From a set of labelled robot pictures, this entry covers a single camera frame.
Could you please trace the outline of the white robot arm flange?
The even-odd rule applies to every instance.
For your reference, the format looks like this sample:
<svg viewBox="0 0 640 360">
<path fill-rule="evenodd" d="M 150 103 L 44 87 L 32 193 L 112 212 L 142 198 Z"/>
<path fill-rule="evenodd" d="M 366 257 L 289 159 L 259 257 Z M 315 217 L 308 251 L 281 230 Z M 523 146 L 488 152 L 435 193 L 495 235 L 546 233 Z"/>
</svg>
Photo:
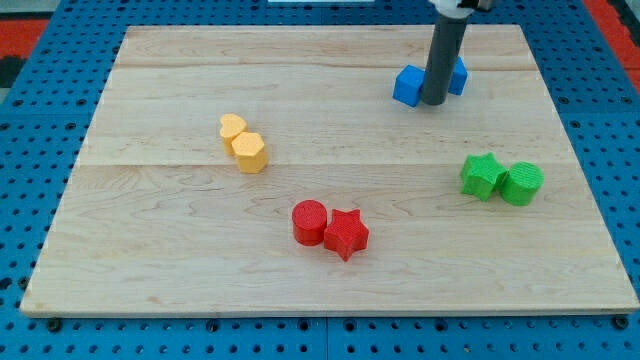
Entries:
<svg viewBox="0 0 640 360">
<path fill-rule="evenodd" d="M 452 19 L 463 19 L 474 11 L 487 12 L 499 3 L 499 0 L 429 0 L 440 15 Z"/>
</svg>

